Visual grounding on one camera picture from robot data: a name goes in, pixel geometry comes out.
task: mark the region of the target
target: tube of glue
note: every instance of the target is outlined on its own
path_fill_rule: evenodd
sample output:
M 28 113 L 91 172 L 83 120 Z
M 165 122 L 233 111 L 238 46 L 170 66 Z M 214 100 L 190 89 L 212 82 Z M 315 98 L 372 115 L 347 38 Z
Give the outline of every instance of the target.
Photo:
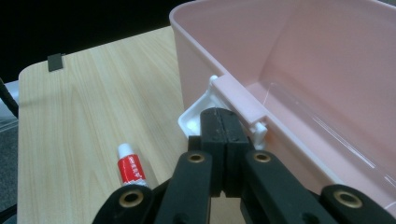
M 148 187 L 140 160 L 129 144 L 124 143 L 119 146 L 119 158 L 118 165 L 123 185 L 136 184 Z

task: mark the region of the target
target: red label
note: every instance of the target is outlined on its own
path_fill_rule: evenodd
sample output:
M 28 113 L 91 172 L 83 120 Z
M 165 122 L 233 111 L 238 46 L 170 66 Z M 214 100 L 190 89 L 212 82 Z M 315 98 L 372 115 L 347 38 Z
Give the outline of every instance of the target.
M 126 156 L 119 160 L 120 174 L 123 183 L 146 179 L 142 165 L 136 154 Z

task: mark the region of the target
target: pink plastic bin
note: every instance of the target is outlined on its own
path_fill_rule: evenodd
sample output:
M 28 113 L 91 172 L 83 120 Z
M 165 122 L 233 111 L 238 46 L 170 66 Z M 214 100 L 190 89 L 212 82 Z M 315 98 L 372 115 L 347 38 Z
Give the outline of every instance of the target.
M 396 217 L 395 7 L 196 1 L 175 8 L 170 20 L 186 109 L 212 75 L 236 79 L 265 108 L 265 150 L 307 188 L 346 184 Z

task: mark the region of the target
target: dark floor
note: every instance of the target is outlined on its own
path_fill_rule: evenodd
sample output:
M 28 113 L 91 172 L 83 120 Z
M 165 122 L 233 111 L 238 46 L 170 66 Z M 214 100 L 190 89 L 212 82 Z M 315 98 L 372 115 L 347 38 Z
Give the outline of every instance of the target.
M 18 122 L 0 120 L 0 211 L 17 203 Z

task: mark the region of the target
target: wooden table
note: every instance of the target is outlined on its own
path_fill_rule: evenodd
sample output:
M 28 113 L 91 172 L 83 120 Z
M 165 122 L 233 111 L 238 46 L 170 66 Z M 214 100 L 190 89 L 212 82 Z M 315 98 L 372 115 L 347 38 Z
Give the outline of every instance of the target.
M 130 143 L 152 188 L 187 139 L 170 27 L 37 63 L 20 75 L 19 223 L 91 223 L 121 186 L 117 147 Z M 211 223 L 242 223 L 238 200 L 212 200 Z

